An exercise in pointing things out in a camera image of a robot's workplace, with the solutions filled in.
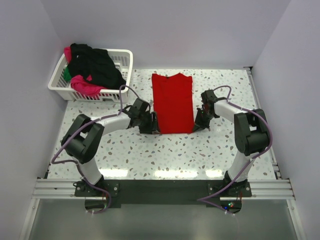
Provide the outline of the red t shirt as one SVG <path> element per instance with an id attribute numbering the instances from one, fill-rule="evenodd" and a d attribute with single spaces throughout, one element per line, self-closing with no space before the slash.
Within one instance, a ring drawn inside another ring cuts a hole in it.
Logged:
<path id="1" fill-rule="evenodd" d="M 194 127 L 193 78 L 182 73 L 152 74 L 153 109 L 161 134 L 191 134 Z"/>

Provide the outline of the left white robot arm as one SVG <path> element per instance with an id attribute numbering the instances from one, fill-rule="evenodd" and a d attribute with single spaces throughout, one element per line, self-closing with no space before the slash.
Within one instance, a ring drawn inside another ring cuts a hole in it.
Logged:
<path id="1" fill-rule="evenodd" d="M 104 190 L 104 177 L 95 160 L 102 137 L 135 127 L 139 128 L 141 134 L 159 131 L 157 113 L 151 111 L 150 104 L 140 98 L 115 114 L 95 119 L 85 114 L 78 115 L 63 137 L 61 148 L 76 162 L 86 182 L 85 189 L 92 196 L 99 196 Z"/>

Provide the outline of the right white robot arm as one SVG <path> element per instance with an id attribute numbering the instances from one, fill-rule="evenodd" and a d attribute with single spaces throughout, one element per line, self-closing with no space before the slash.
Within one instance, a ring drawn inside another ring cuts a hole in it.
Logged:
<path id="1" fill-rule="evenodd" d="M 266 120 L 265 112 L 246 109 L 230 102 L 228 97 L 217 97 L 209 89 L 201 94 L 202 106 L 197 109 L 193 132 L 210 127 L 210 121 L 224 118 L 233 123 L 234 142 L 237 153 L 231 167 L 226 171 L 222 186 L 213 195 L 225 193 L 233 197 L 248 182 L 248 174 L 254 160 L 267 152 L 273 143 L 272 131 Z"/>

